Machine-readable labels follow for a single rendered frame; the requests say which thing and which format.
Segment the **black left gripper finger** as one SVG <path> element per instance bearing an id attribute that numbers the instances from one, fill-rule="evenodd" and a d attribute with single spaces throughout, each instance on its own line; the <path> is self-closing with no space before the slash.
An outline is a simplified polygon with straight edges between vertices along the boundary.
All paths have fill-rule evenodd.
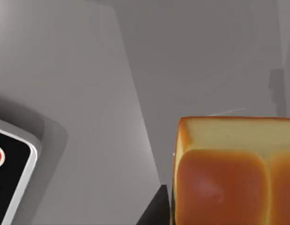
<path id="1" fill-rule="evenodd" d="M 162 184 L 136 225 L 172 225 L 171 201 L 167 185 Z"/>

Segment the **brown bread loaf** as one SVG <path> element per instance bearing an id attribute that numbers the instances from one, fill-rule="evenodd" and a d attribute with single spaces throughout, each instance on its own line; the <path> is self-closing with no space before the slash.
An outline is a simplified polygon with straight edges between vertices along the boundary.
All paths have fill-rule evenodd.
<path id="1" fill-rule="evenodd" d="M 290 225 L 290 118 L 181 118 L 170 225 Z"/>

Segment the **black and silver remote control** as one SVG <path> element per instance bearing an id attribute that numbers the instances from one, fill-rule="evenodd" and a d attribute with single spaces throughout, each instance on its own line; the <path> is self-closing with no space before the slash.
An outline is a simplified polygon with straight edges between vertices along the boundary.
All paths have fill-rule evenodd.
<path id="1" fill-rule="evenodd" d="M 40 141 L 0 120 L 0 225 L 11 225 L 36 167 Z"/>

